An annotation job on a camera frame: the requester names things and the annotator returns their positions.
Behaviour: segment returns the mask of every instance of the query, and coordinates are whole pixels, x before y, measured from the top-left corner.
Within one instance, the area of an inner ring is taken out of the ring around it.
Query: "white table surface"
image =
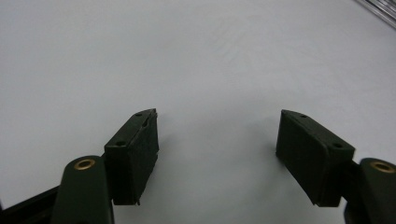
[[[282,108],[396,162],[396,32],[351,0],[2,1],[0,200],[156,107],[160,153],[121,223],[344,223],[275,156]]]

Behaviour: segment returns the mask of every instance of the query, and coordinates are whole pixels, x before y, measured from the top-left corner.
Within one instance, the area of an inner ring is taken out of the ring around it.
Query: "mounting hole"
[[[125,142],[124,141],[118,141],[118,142],[116,142],[116,146],[117,147],[123,147],[123,146],[125,146]]]
[[[393,174],[396,172],[396,170],[393,167],[382,161],[372,161],[370,165],[373,166],[376,170],[383,173]]]
[[[341,145],[341,144],[339,144],[339,143],[334,143],[334,144],[332,144],[332,145],[335,146],[335,147],[339,147],[339,148],[343,147],[343,145]]]
[[[86,160],[78,161],[75,164],[75,169],[76,170],[86,170],[86,169],[90,169],[94,165],[95,165],[95,161],[93,159],[86,159]]]

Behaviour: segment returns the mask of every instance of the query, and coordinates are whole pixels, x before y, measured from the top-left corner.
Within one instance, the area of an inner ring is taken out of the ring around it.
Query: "brass insert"
[[[94,160],[86,159],[86,160],[78,161],[75,164],[75,169],[76,170],[86,170],[86,169],[90,169],[94,165],[95,165],[95,161]]]
[[[384,173],[388,173],[388,174],[396,173],[396,170],[392,166],[382,161],[372,161],[370,165],[373,166],[376,170],[379,170]]]

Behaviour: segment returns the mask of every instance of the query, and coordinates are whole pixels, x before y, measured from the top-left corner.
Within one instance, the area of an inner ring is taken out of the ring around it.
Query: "white surface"
[[[350,0],[2,1],[0,199],[156,107],[160,153],[117,223],[343,223],[275,156],[282,108],[396,162],[396,32]]]

